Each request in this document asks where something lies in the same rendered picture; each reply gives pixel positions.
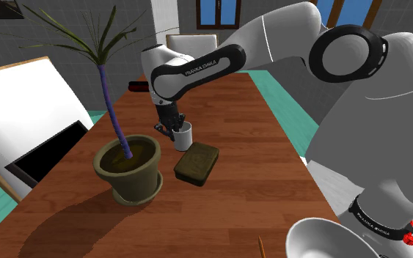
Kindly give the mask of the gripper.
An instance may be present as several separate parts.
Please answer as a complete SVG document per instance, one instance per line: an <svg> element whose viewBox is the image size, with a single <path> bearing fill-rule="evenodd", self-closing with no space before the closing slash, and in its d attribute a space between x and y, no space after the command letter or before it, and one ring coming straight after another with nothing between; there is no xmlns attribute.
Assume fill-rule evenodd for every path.
<svg viewBox="0 0 413 258"><path fill-rule="evenodd" d="M173 131L179 131L183 127L185 114L178 111L176 102L166 105L156 105L156 111L159 117L159 123L154 125L154 128L163 135L174 141Z"/></svg>

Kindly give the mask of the white cup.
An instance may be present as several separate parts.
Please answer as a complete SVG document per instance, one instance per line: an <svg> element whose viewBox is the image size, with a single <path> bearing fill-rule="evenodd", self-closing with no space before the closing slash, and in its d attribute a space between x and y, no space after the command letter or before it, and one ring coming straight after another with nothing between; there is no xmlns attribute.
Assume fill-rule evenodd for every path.
<svg viewBox="0 0 413 258"><path fill-rule="evenodd" d="M179 131L173 132L174 148L185 152L192 145L192 126L190 122L184 121Z"/></svg>

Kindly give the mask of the olive green flat box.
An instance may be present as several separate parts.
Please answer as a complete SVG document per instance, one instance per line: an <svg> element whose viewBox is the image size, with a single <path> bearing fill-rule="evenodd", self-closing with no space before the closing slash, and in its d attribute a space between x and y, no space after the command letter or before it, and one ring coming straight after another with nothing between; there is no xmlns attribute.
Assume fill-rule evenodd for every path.
<svg viewBox="0 0 413 258"><path fill-rule="evenodd" d="M174 167L175 177L195 186L204 186L219 157L219 149L194 142Z"/></svg>

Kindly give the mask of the black and red flat thing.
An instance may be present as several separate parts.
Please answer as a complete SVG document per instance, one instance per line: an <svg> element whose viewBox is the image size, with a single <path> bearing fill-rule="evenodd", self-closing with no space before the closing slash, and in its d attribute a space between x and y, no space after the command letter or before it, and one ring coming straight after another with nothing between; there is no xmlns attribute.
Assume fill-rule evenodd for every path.
<svg viewBox="0 0 413 258"><path fill-rule="evenodd" d="M130 92L149 92L149 83L147 81L130 81L128 90Z"/></svg>

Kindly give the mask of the potted plant in olive pot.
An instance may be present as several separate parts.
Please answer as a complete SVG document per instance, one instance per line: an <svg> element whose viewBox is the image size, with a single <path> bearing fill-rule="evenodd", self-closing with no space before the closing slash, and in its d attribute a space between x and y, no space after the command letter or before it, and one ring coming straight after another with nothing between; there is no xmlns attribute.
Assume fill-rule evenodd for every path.
<svg viewBox="0 0 413 258"><path fill-rule="evenodd" d="M93 18L91 14L83 15L93 41L92 46L88 46L44 10L36 11L35 16L39 19L38 25L71 40L69 50L87 57L97 66L103 97L117 137L95 154L92 165L96 174L112 186L116 202L138 206L151 200L161 187L162 176L158 170L161 149L159 143L151 136L124 135L109 97L105 64L116 52L113 47L128 34L135 32L132 25L127 25L111 40L107 40L116 13L116 9L111 11L104 29L100 27L98 18ZM0 117L0 167L3 169L14 165L19 158L16 152L23 147L19 141L26 135L25 129L6 123L7 118Z"/></svg>

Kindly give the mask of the white chair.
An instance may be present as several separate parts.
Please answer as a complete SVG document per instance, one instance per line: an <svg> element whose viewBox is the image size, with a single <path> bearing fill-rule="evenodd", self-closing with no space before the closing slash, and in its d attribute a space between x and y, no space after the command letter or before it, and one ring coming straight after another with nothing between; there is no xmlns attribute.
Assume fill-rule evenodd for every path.
<svg viewBox="0 0 413 258"><path fill-rule="evenodd" d="M167 47L175 52L198 58L218 47L216 34L168 34Z"/></svg>

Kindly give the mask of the wooden table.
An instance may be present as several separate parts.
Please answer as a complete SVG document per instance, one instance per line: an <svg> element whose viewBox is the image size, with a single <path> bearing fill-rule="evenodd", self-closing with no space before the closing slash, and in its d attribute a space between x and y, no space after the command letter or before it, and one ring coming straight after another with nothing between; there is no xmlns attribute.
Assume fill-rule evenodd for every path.
<svg viewBox="0 0 413 258"><path fill-rule="evenodd" d="M0 223L0 258L285 258L285 236L306 217L335 220L254 82L233 73L191 90L178 102L193 139L219 149L206 183L176 179L181 154L154 130L146 93L114 105L126 133L161 145L163 185L147 204L126 207L92 167L114 139L102 117Z"/></svg>

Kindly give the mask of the brown framed window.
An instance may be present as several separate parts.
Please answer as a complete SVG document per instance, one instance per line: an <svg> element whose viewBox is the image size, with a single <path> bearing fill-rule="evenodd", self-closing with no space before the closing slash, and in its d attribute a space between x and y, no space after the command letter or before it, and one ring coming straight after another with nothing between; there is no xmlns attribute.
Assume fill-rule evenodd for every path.
<svg viewBox="0 0 413 258"><path fill-rule="evenodd" d="M196 0L197 29L238 29L241 0Z"/></svg>
<svg viewBox="0 0 413 258"><path fill-rule="evenodd" d="M310 0L326 28L354 24L370 29L383 0Z"/></svg>

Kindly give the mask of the white fireplace with black opening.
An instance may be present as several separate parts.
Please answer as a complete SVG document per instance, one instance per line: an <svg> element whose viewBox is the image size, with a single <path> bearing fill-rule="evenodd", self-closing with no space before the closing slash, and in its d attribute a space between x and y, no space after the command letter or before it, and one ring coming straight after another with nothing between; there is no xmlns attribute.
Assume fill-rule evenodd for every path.
<svg viewBox="0 0 413 258"><path fill-rule="evenodd" d="M0 67L0 187L20 202L37 180L14 168L17 159L75 122L93 122L47 56Z"/></svg>

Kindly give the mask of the white bowl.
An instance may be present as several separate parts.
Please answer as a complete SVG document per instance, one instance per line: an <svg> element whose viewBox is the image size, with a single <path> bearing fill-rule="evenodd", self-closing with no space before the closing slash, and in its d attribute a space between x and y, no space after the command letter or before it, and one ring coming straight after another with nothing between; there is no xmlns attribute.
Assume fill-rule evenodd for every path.
<svg viewBox="0 0 413 258"><path fill-rule="evenodd" d="M381 258L361 237L325 218L303 218L287 233L287 258Z"/></svg>

